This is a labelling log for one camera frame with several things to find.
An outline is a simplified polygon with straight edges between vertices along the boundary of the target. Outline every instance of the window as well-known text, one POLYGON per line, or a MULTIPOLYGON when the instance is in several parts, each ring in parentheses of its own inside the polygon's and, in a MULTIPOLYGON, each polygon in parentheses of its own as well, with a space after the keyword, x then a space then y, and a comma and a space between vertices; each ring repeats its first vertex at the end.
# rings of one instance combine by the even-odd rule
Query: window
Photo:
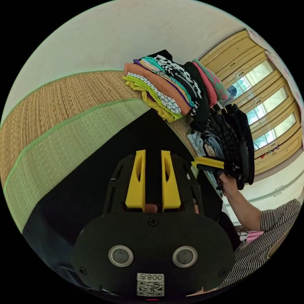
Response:
POLYGON ((230 96, 233 99, 238 98, 243 93, 252 88, 255 84, 267 77, 272 71, 272 66, 267 60, 265 60, 227 89, 228 99, 230 96))
POLYGON ((248 123, 249 125, 255 123, 257 120, 267 115, 273 109, 275 109, 279 104, 281 104, 286 98, 288 94, 284 87, 280 88, 276 91, 272 96, 266 99, 262 104, 258 105, 250 112, 247 113, 248 123))
POLYGON ((294 114, 290 114, 284 121, 282 121, 278 126, 262 135, 261 137, 253 141, 254 149, 258 150, 267 144, 274 141, 276 138, 283 135, 289 128, 291 128, 296 123, 294 114))

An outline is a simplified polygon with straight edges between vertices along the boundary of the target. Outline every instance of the person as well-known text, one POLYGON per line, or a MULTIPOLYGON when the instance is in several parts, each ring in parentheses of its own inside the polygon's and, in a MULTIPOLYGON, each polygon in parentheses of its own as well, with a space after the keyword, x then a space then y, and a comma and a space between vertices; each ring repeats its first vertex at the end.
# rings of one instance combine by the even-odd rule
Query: person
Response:
MULTIPOLYGON (((231 272, 220 286, 206 292, 234 284, 265 264, 288 235, 301 209, 300 202, 293 199, 276 209, 261 211, 240 193, 233 177, 222 173, 219 179, 223 184, 223 194, 241 225, 250 231, 264 233, 251 243, 247 243, 246 240, 241 243, 235 250, 236 263, 231 272)), ((205 293, 203 288, 190 296, 202 293, 205 293)))
POLYGON ((237 89, 235 88, 235 86, 231 85, 228 89, 227 89, 227 92, 228 92, 228 98, 226 100, 223 100, 221 102, 222 106, 225 107, 229 104, 231 104, 233 101, 234 101, 234 98, 237 94, 237 89))

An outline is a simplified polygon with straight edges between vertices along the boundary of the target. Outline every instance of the white wall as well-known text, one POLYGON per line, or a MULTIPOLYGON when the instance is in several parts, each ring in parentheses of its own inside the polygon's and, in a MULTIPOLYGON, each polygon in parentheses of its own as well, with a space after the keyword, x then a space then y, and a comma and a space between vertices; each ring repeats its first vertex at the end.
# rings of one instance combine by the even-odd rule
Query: white wall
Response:
POLYGON ((124 68, 125 62, 167 49, 174 61, 201 58, 245 28, 235 17, 190 0, 116 0, 74 17, 53 32, 17 76, 1 123, 27 94, 79 72, 124 68))

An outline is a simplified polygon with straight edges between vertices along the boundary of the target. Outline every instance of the tatami mat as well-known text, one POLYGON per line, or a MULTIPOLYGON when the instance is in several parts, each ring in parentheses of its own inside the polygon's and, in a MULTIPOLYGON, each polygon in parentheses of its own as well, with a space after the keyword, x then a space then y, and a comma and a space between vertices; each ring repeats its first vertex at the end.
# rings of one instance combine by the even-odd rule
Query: tatami mat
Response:
MULTIPOLYGON (((141 98, 140 92, 125 84, 123 76, 122 71, 71 75, 48 83, 25 97, 10 112, 0 129, 2 186, 21 151, 55 125, 97 105, 141 98)), ((184 117, 169 125, 195 156, 186 138, 188 119, 184 117)))

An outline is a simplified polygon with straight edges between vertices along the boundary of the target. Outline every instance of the gray folded clothes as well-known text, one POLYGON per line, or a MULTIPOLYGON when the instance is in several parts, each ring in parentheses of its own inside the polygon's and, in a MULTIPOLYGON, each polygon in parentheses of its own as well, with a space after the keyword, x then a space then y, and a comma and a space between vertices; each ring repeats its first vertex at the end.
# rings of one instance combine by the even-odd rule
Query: gray folded clothes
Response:
POLYGON ((217 140, 213 137, 213 135, 209 135, 205 137, 205 143, 211 146, 216 154, 216 157, 225 159, 222 147, 217 142, 217 140))
POLYGON ((189 134, 187 135, 193 149, 195 150, 197 156, 202 157, 202 156, 206 156, 204 150, 200 150, 199 147, 197 146, 196 140, 198 138, 197 132, 193 133, 193 134, 189 134))

